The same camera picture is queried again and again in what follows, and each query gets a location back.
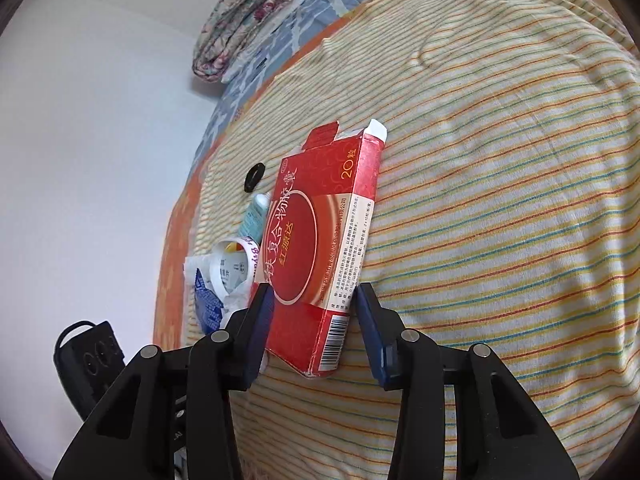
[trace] metal screw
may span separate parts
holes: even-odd
[[[156,345],[147,345],[140,351],[140,355],[145,359],[151,359],[157,353],[158,347]]]
[[[402,336],[402,339],[408,341],[409,343],[415,343],[416,341],[418,341],[418,339],[420,339],[420,333],[413,330],[412,328],[402,330],[402,333],[400,335]]]
[[[229,332],[226,330],[216,330],[213,334],[211,334],[211,340],[214,343],[223,343],[227,339],[229,339]]]
[[[491,349],[482,343],[474,346],[474,354],[478,357],[489,357],[491,355]]]

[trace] barcode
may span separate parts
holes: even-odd
[[[325,372],[327,370],[335,370],[338,367],[340,351],[342,350],[342,343],[348,326],[348,316],[331,316],[329,332],[326,335],[326,343],[324,343],[318,371]]]

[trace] blue patterned blanket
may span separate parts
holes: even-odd
[[[191,172],[242,105],[305,43],[364,0],[305,0],[264,41],[255,57],[225,89],[196,150]]]

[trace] red medicine box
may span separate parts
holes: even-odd
[[[267,349],[306,377],[338,367],[385,141],[376,120],[341,133],[336,121],[280,164],[255,283],[275,293]]]

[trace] striped bedsheet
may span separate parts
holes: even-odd
[[[589,0],[374,0],[277,75],[204,168],[193,253],[233,234],[256,162],[318,124],[388,128],[362,280],[439,344],[486,342],[581,476],[640,402],[638,51]],[[192,301],[183,342],[200,337]],[[356,319],[340,369],[283,362],[233,396],[238,447],[273,479],[384,479],[400,396]],[[447,393],[446,475],[456,435]]]

